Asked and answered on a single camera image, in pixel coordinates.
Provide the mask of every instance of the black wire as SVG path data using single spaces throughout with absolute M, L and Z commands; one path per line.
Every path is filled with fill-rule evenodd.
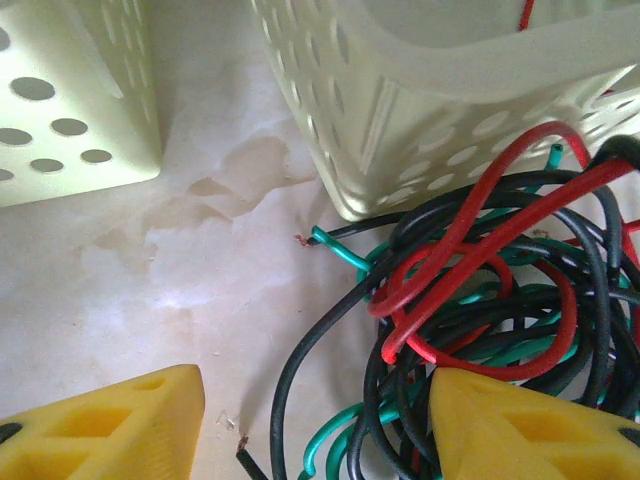
M 640 143 L 637 141 L 616 140 L 605 143 L 605 145 L 606 148 L 603 146 L 603 149 L 596 155 L 598 162 L 619 157 L 629 159 L 636 168 L 640 167 Z M 517 189 L 530 186 L 564 184 L 578 175 L 579 173 L 576 172 L 554 170 L 505 176 L 489 195 L 484 208 L 525 208 L 534 202 L 538 196 L 524 193 Z M 471 188 L 472 186 L 463 187 L 441 195 L 425 202 L 411 212 L 389 214 L 330 232 L 334 238 L 341 238 L 371 228 L 397 223 L 391 233 L 389 247 L 375 262 L 371 273 L 311 328 L 292 352 L 280 375 L 272 405 L 270 434 L 274 479 L 286 478 L 283 444 L 284 413 L 293 378 L 304 357 L 324 333 L 355 303 L 365 295 L 375 291 L 388 278 L 389 274 L 416 249 L 436 239 L 440 232 L 451 224 Z M 638 291 L 640 290 L 640 272 L 633 265 L 633 262 L 622 253 L 621 219 L 615 198 L 610 190 L 604 187 L 594 192 L 594 194 L 603 208 L 606 233 L 588 219 L 569 209 L 561 209 L 555 213 L 555 216 L 567 225 L 580 241 L 582 246 L 581 256 L 551 248 L 525 236 L 516 239 L 508 245 L 508 248 L 516 248 L 523 252 L 528 251 L 540 255 L 541 258 L 553 264 L 574 281 L 576 295 L 579 297 L 578 351 L 566 362 L 560 363 L 547 374 L 538 377 L 538 379 L 532 379 L 530 382 L 534 386 L 537 385 L 545 389 L 566 386 L 567 380 L 575 376 L 578 367 L 580 369 L 583 368 L 584 363 L 586 363 L 585 359 L 588 359 L 593 351 L 589 381 L 582 401 L 588 405 L 595 406 L 598 396 L 605 387 L 608 373 L 609 342 L 613 340 L 616 350 L 613 378 L 619 381 L 620 388 L 613 385 L 609 387 L 603 406 L 607 410 L 629 416 L 637 408 L 640 401 L 640 353 L 633 343 L 633 339 L 624 325 L 624 320 L 621 318 L 619 308 L 616 305 L 620 301 L 628 302 L 634 309 L 635 306 L 640 305 L 640 296 L 637 293 L 619 289 L 617 282 L 620 270 L 622 270 L 631 281 L 634 290 Z M 485 232 L 491 231 L 515 213 L 509 212 L 500 218 L 476 222 L 469 231 L 468 240 L 478 241 Z M 603 246 L 607 252 L 606 266 L 600 257 L 598 245 Z M 480 318 L 482 315 L 486 320 L 494 318 L 491 315 L 496 314 L 496 312 L 503 315 L 511 313 L 511 316 L 503 316 L 503 319 L 517 318 L 517 322 L 514 322 L 513 331 L 504 332 L 504 337 L 499 337 L 502 333 L 492 329 L 485 332 L 477 340 L 477 342 L 485 342 L 485 345 L 488 345 L 491 342 L 495 342 L 497 338 L 502 338 L 509 344 L 509 342 L 517 341 L 518 338 L 522 339 L 528 336 L 537 338 L 536 335 L 542 332 L 536 330 L 546 328 L 523 329 L 522 315 L 517 316 L 519 313 L 514 313 L 513 309 L 527 308 L 529 309 L 527 311 L 537 311 L 540 314 L 541 311 L 558 310 L 559 307 L 559 293 L 554 286 L 550 286 L 548 290 L 527 295 L 514 292 L 512 296 L 504 299 L 462 305 L 455 309 L 449 309 L 449 311 L 447 311 L 447 308 L 441 308 L 432 316 L 429 322 L 423 325 L 418 333 L 432 342 L 443 342 L 443 335 L 447 335 L 447 338 L 452 338 L 452 329 L 456 328 L 456 326 L 460 328 L 461 325 L 464 325 L 465 319 Z M 546 329 L 547 333 L 556 328 L 555 326 L 549 327 Z M 429 455 L 432 456 L 433 454 L 433 447 L 422 440 L 424 438 L 432 438 L 432 436 L 424 436 L 424 434 L 430 434 L 427 431 L 427 427 L 425 427 L 427 423 L 426 413 L 424 415 L 421 414 L 423 409 L 419 408 L 418 404 L 418 401 L 423 403 L 426 401 L 428 403 L 428 391 L 426 395 L 424 391 L 421 392 L 418 400 L 414 405 L 411 405 L 408 397 L 405 397 L 403 393 L 406 391 L 406 375 L 398 374 L 399 370 L 405 372 L 406 369 L 404 367 L 399 366 L 387 373 L 384 378 L 381 378 L 381 375 L 388 371 L 384 370 L 386 366 L 380 358 L 380 348 L 384 338 L 386 338 L 385 332 L 382 332 L 379 336 L 376 346 L 369 357 L 365 373 L 363 413 L 356 421 L 354 435 L 349 443 L 347 464 L 352 478 L 361 478 L 362 476 L 359 468 L 359 458 L 362 439 L 366 434 L 370 434 L 373 437 L 381 453 L 402 478 L 418 478 L 416 472 L 409 466 L 410 464 L 407 464 L 406 455 L 403 458 L 394 450 L 378 417 L 380 399 L 394 387 L 396 389 L 396 397 L 401 400 L 399 410 L 403 410 L 401 424 L 402 430 L 406 434 L 406 437 L 403 438 L 403 453 L 406 454 L 408 449 L 407 442 L 410 441 L 415 447 L 419 447 L 421 462 L 427 462 Z
M 269 480 L 255 460 L 249 455 L 249 452 L 244 448 L 238 449 L 236 459 L 240 462 L 240 465 L 242 465 L 251 480 Z

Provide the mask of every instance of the plastic basket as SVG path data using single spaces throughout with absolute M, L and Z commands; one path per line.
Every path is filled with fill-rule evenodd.
M 524 1 L 250 0 L 270 63 L 339 213 L 472 183 L 551 119 L 594 148 L 640 131 L 640 6 Z M 511 171 L 538 167 L 551 140 Z
M 158 175 L 140 0 L 0 1 L 0 206 Z

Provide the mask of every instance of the basket hole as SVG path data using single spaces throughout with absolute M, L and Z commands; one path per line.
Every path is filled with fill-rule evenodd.
M 136 86 L 136 74 L 133 71 L 133 67 L 131 66 L 131 62 L 128 57 L 124 57 L 124 66 L 127 69 L 127 75 L 129 77 L 129 85 L 135 88 Z
M 17 128 L 0 128 L 0 142 L 5 145 L 26 145 L 33 137 L 24 130 Z
M 6 50 L 11 45 L 9 34 L 0 28 L 0 52 Z
M 300 69 L 300 58 L 298 58 L 298 52 L 296 51 L 296 47 L 293 42 L 289 42 L 289 55 L 291 56 L 296 68 Z
M 138 23 L 142 23 L 142 5 L 140 4 L 140 0 L 133 0 L 133 8 L 136 11 Z
M 287 0 L 287 13 L 289 14 L 289 18 L 291 18 L 291 21 L 293 22 L 293 24 L 297 27 L 298 11 L 296 10 L 295 1 L 296 0 Z
M 307 36 L 307 46 L 309 47 L 309 52 L 311 52 L 313 60 L 316 62 L 316 66 L 320 68 L 322 64 L 320 59 L 320 51 L 318 50 L 318 44 L 311 35 Z
M 276 50 L 276 61 L 278 62 L 278 66 L 280 67 L 280 71 L 282 73 L 286 73 L 287 72 L 287 68 L 284 65 L 284 58 L 282 58 L 282 53 L 280 53 L 280 50 Z
M 151 107 L 149 106 L 149 100 L 147 98 L 142 98 L 142 111 L 144 112 L 144 118 L 147 119 L 148 123 L 151 122 Z
M 138 59 L 138 69 L 140 70 L 140 78 L 142 79 L 142 84 L 145 87 L 149 86 L 149 76 L 147 75 L 147 69 L 142 62 L 142 59 Z
M 429 152 L 447 143 L 453 137 L 456 129 L 449 125 L 448 127 L 436 128 L 425 135 L 420 142 L 420 153 Z
M 113 158 L 113 155 L 111 155 L 106 150 L 94 149 L 82 152 L 80 157 L 88 163 L 104 163 L 111 160 Z
M 479 177 L 487 170 L 487 168 L 489 168 L 489 165 L 491 165 L 491 162 L 485 162 L 481 165 L 478 165 L 476 168 L 474 168 L 467 174 L 467 177 L 469 178 Z
M 503 110 L 501 112 L 494 113 L 490 117 L 485 118 L 481 121 L 476 128 L 473 129 L 473 134 L 478 135 L 486 135 L 487 133 L 493 132 L 500 125 L 502 125 L 507 118 L 509 117 L 509 112 Z
M 293 80 L 291 81 L 291 95 L 293 96 L 293 101 L 295 102 L 295 104 L 298 107 L 301 107 L 302 102 L 300 101 L 300 92 L 298 92 L 298 87 Z
M 40 173 L 55 173 L 64 168 L 64 164 L 62 162 L 53 160 L 52 158 L 39 158 L 32 161 L 29 165 L 36 172 Z
M 593 127 L 591 130 L 589 130 L 587 133 L 585 133 L 585 136 L 587 137 L 591 137 L 594 135 L 597 135 L 598 133 L 601 133 L 602 130 L 604 130 L 604 125 L 598 125 L 597 127 Z
M 13 173 L 11 173 L 9 170 L 0 168 L 0 182 L 6 182 L 8 180 L 11 180 L 13 177 Z
M 627 122 L 629 122 L 629 121 L 633 120 L 634 118 L 636 118 L 636 117 L 637 117 L 637 115 L 638 115 L 638 112 L 635 112 L 635 113 L 632 113 L 631 115 L 626 116 L 625 118 L 623 118 L 622 120 L 620 120 L 620 121 L 616 124 L 616 126 L 618 126 L 618 125 L 623 125 L 623 124 L 625 124 L 625 123 L 627 123 Z
M 626 102 L 622 102 L 620 105 L 616 107 L 616 110 L 621 110 L 624 107 L 627 107 L 633 103 L 633 100 L 627 100 Z
M 401 188 L 397 192 L 394 192 L 391 195 L 389 195 L 386 198 L 385 203 L 387 205 L 396 205 L 406 200 L 409 197 L 409 195 L 411 195 L 415 191 L 416 191 L 415 188 L 412 188 L 412 187 Z
M 474 153 L 478 150 L 476 145 L 472 145 L 470 147 L 465 148 L 464 150 L 459 151 L 455 155 L 452 155 L 449 160 L 447 160 L 447 165 L 450 167 L 455 167 L 456 165 L 460 165 L 461 163 L 469 160 Z
M 537 117 L 539 117 L 540 115 L 542 115 L 545 110 L 547 108 L 549 108 L 549 105 L 551 104 L 550 100 L 543 100 L 540 103 L 537 103 L 536 105 L 534 105 L 533 107 L 531 107 L 523 116 L 522 118 L 524 118 L 525 120 L 529 120 L 529 119 L 535 119 Z
M 342 147 L 342 142 L 340 141 L 340 135 L 338 134 L 338 130 L 336 130 L 335 125 L 331 125 L 331 134 L 333 135 L 333 141 L 335 142 L 338 148 Z
M 116 35 L 116 28 L 113 24 L 113 19 L 111 18 L 111 13 L 109 13 L 109 7 L 106 3 L 102 4 L 102 18 L 104 20 L 104 26 L 107 28 L 109 40 L 111 40 L 111 43 L 115 45 L 118 37 Z
M 313 139 L 318 142 L 320 140 L 318 128 L 316 127 L 316 122 L 313 121 L 313 117 L 311 115 L 307 116 L 307 126 L 309 127 L 309 131 L 311 132 Z
M 136 30 L 136 41 L 138 42 L 138 48 L 142 53 L 146 52 L 146 47 L 144 44 L 144 38 L 142 38 L 142 32 L 140 30 Z
M 34 77 L 16 78 L 11 82 L 11 90 L 27 100 L 48 100 L 56 94 L 49 82 Z
M 340 56 L 342 60 L 347 65 L 349 64 L 349 41 L 347 40 L 347 35 L 344 33 L 344 30 L 340 26 L 340 24 L 334 20 L 333 24 L 333 35 L 336 45 L 338 47 L 338 52 L 340 52 Z
M 89 130 L 86 123 L 76 120 L 75 118 L 59 118 L 51 122 L 51 128 L 61 135 L 74 137 L 76 135 L 82 135 Z
M 340 113 L 344 114 L 344 98 L 342 97 L 342 90 L 340 90 L 340 86 L 335 80 L 331 82 L 331 90 L 333 91 L 333 100 L 336 107 L 338 107 Z
M 122 32 L 124 33 L 124 41 L 127 44 L 127 48 L 129 50 L 133 50 L 133 39 L 131 38 L 131 31 L 129 30 L 127 17 L 122 17 L 120 24 L 122 25 Z
M 311 100 L 313 100 L 313 103 L 315 103 L 316 105 L 320 104 L 320 102 L 318 101 L 318 92 L 316 91 L 316 87 L 311 80 L 309 80 L 309 96 L 311 97 Z
M 410 180 L 414 177 L 422 175 L 431 167 L 431 162 L 426 160 L 424 162 L 416 163 L 415 165 L 411 165 L 409 168 L 404 170 L 399 177 L 400 181 Z
M 264 30 L 264 36 L 266 37 L 267 41 L 269 43 L 272 43 L 273 40 L 271 39 L 271 32 L 269 31 L 269 24 L 267 23 L 266 18 L 262 19 L 262 30 Z
M 276 28 L 276 33 L 278 36 L 282 36 L 282 25 L 280 25 L 280 17 L 278 17 L 278 10 L 275 8 L 271 11 L 271 16 L 273 17 L 273 26 Z
M 496 143 L 492 148 L 491 151 L 493 153 L 500 153 L 502 151 L 504 151 L 509 145 L 511 145 L 513 143 L 513 141 L 518 138 L 520 136 L 520 133 L 514 133 L 511 135 L 507 135 L 506 137 L 504 137 L 502 140 L 500 140 L 498 143 Z
M 451 180 L 453 180 L 453 173 L 447 173 L 446 175 L 441 176 L 440 178 L 435 179 L 429 185 L 427 185 L 427 190 L 439 190 L 442 187 L 448 185 Z

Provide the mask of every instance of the wire bundle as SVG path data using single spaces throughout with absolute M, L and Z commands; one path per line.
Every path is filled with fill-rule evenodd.
M 585 171 L 556 169 L 559 160 L 554 160 L 552 150 L 545 170 L 504 176 L 518 156 L 548 135 L 564 137 Z M 373 437 L 400 478 L 438 478 L 428 421 L 432 366 L 519 381 L 551 395 L 560 394 L 588 369 L 584 392 L 576 401 L 634 418 L 640 401 L 640 353 L 634 341 L 640 334 L 640 271 L 632 260 L 635 256 L 625 253 L 631 246 L 623 242 L 628 236 L 616 199 L 605 186 L 634 168 L 640 168 L 637 140 L 612 137 L 592 160 L 575 131 L 549 122 L 515 140 L 476 185 L 431 199 L 410 212 L 329 233 L 314 229 L 309 243 L 324 243 L 350 261 L 361 272 L 360 281 L 309 330 L 281 373 L 271 414 L 274 479 L 287 478 L 284 416 L 298 367 L 313 345 L 367 298 L 370 313 L 380 321 L 365 371 L 364 401 L 331 419 L 312 439 L 301 480 L 315 475 L 313 458 L 320 445 L 349 421 L 353 424 L 329 450 L 327 478 L 338 478 L 344 458 L 349 477 L 364 478 L 360 454 L 366 435 Z M 540 196 L 536 192 L 543 185 L 558 188 Z M 602 206 L 605 229 L 566 207 L 589 193 Z M 525 235 L 549 215 L 571 230 L 575 242 Z M 388 243 L 366 258 L 337 242 L 388 224 L 395 224 Z M 457 255 L 462 257 L 454 261 Z M 520 266 L 538 270 L 551 284 L 520 285 L 512 272 Z M 496 281 L 454 299 L 479 270 L 495 275 Z M 384 429 L 387 423 L 395 430 L 399 448 Z M 266 478 L 260 475 L 253 478 Z

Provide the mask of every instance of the countertop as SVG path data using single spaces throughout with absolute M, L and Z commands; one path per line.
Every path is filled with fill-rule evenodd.
M 248 2 L 149 3 L 160 177 L 0 210 L 0 418 L 196 363 L 207 408 L 192 478 L 242 479 L 234 458 L 241 435 L 268 471 L 280 370 L 355 272 L 294 238 L 343 221 L 270 71 Z M 623 195 L 633 189 L 632 181 L 618 184 Z M 625 217 L 637 218 L 638 203 L 628 203 Z M 580 210 L 600 217 L 593 202 Z M 349 244 L 364 253 L 376 240 L 365 234 Z M 359 305 L 303 364 L 287 410 L 292 478 L 317 428 L 361 400 L 374 338 Z M 366 456 L 371 462 L 375 455 Z

